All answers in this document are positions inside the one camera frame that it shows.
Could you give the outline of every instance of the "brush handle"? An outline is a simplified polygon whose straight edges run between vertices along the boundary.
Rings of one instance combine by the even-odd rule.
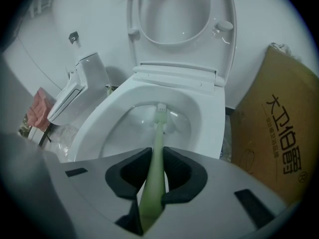
[[[163,123],[159,122],[156,129],[151,164],[139,205],[144,233],[162,213],[161,197],[164,194]]]

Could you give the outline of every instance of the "bathroom floor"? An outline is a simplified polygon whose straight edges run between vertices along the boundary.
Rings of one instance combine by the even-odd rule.
[[[72,142],[79,129],[72,125],[56,126],[52,125],[51,131],[48,134],[51,142],[48,138],[44,141],[42,147],[47,151],[55,153],[60,162],[68,162],[68,153],[71,148]],[[225,133],[222,146],[221,160],[231,160],[231,127],[230,118],[226,115],[225,119]]]

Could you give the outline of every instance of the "toilet rim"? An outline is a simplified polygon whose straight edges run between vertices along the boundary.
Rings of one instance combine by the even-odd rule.
[[[130,2],[132,2],[131,0],[128,1],[128,6],[132,7],[132,5],[130,5]],[[187,39],[187,40],[184,40],[184,41],[181,41],[181,42],[168,42],[168,43],[165,43],[165,42],[157,42],[157,41],[154,41],[153,39],[149,38],[144,29],[142,28],[142,24],[141,24],[141,13],[140,13],[140,5],[138,7],[138,27],[139,27],[139,30],[142,32],[143,36],[149,40],[150,42],[154,43],[154,44],[157,44],[157,45],[163,45],[163,46],[175,46],[175,45],[182,45],[182,44],[186,44],[188,42],[191,42],[193,40],[195,40],[197,37],[199,37],[205,30],[206,28],[208,27],[209,23],[210,23],[210,19],[211,19],[211,12],[212,12],[212,6],[213,6],[213,1],[212,0],[209,0],[209,17],[207,19],[207,22],[205,24],[205,26],[203,27],[203,29],[198,33],[196,34],[195,36]]]
[[[191,92],[188,95],[179,89],[137,82],[131,77],[107,97],[83,123],[70,148],[68,159],[80,161],[99,158],[105,139],[131,108],[155,103],[173,106],[177,112],[187,117],[192,130],[189,147],[194,149],[204,123],[200,105]]]

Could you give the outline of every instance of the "cardboard box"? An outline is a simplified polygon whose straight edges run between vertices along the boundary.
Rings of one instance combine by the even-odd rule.
[[[230,117],[232,163],[287,204],[302,198],[319,154],[319,79],[270,47],[248,93]]]

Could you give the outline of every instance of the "toilet seat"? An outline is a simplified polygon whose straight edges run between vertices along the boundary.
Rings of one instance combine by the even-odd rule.
[[[154,6],[152,1],[149,0],[146,5]],[[173,2],[179,5],[177,9],[181,9],[176,15],[181,13],[182,17],[185,16],[183,2],[187,0]],[[219,158],[225,127],[224,86],[234,58],[236,17],[233,0],[204,0],[204,4],[209,6],[209,16],[203,28],[195,31],[198,33],[194,32],[186,40],[165,42],[160,38],[154,40],[156,36],[163,37],[162,33],[157,35],[154,32],[155,35],[151,35],[145,31],[145,22],[141,19],[141,12],[145,9],[143,0],[128,0],[128,35],[135,64],[134,75],[107,97],[84,122],[69,151],[69,161],[101,157],[109,133],[131,108],[157,103],[175,107],[190,121],[191,137],[187,150]],[[184,27],[178,22],[175,31]],[[234,28],[220,31],[218,24],[225,26],[224,30],[230,25]],[[142,147],[150,146],[130,142],[131,149]],[[168,147],[182,148],[173,143]]]
[[[159,86],[130,77],[107,97],[83,123],[68,155],[68,161],[101,157],[101,150],[110,131],[132,107],[165,103],[188,117],[191,124],[189,151],[219,158],[225,126],[225,94],[216,87],[214,95],[185,89]],[[139,143],[132,145],[137,149]]]

